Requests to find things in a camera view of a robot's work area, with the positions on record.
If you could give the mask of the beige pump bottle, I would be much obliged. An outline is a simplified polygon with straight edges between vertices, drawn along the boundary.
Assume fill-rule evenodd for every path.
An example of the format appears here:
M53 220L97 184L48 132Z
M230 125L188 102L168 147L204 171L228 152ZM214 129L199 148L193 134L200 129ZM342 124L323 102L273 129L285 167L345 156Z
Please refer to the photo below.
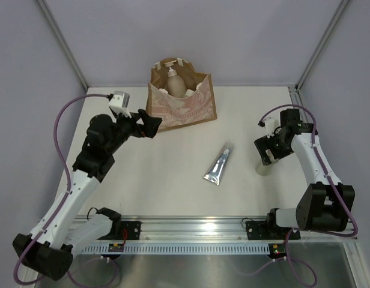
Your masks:
M183 98L187 89L183 78L174 69L176 60L164 63L165 67L168 68L168 79L167 79L167 90L169 95L175 98Z

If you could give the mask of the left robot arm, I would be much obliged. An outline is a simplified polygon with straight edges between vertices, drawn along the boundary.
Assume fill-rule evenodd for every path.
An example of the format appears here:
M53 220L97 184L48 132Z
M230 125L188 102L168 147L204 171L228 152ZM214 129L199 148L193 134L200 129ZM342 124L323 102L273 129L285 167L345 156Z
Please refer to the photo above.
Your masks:
M27 234L18 234L13 248L24 266L57 281L70 269L73 259L95 240L122 235L121 214L101 208L84 224L69 231L77 213L103 182L114 165L114 153L129 137L153 138L162 123L140 109L130 116L107 114L93 117L82 150L68 173L65 192L53 203L43 219Z

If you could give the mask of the silver blue tube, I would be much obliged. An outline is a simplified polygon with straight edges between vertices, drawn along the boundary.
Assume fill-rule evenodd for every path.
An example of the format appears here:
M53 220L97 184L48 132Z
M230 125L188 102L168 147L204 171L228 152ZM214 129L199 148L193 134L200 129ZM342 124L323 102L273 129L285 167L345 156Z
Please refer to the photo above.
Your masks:
M225 143L203 179L219 186L233 150L234 145L232 143Z

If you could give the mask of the green bottle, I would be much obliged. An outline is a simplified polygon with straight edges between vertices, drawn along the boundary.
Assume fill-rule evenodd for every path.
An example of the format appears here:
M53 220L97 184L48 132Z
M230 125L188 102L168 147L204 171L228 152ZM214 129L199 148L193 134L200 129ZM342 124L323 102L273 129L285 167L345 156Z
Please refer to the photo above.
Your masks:
M273 168L273 166L271 164L270 165L263 165L262 162L259 162L255 167L255 171L260 176L268 176L269 174L271 174L272 168Z

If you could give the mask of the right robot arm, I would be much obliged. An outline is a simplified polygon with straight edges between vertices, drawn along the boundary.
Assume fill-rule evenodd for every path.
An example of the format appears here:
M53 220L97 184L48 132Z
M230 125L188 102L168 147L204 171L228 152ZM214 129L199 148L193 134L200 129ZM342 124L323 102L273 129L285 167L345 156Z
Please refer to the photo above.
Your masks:
M321 148L317 122L303 122L302 106L283 104L279 119L265 113L258 125L265 135L256 139L260 161L257 174L269 175L273 166L292 154L297 156L306 180L306 190L294 208L273 208L266 216L265 232L278 238L286 229L354 237L358 226L351 214L355 190L345 185L330 167Z

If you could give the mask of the jute canvas tote bag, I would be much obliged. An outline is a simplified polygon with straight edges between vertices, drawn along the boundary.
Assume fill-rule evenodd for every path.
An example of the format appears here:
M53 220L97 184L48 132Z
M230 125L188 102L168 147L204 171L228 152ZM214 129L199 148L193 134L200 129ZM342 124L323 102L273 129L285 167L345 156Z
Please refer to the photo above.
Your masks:
M164 63L176 60L174 69L183 78L183 98L169 95L168 68ZM216 101L211 74L200 73L183 58L166 58L154 64L148 82L147 113L162 118L159 131L169 131L217 119Z

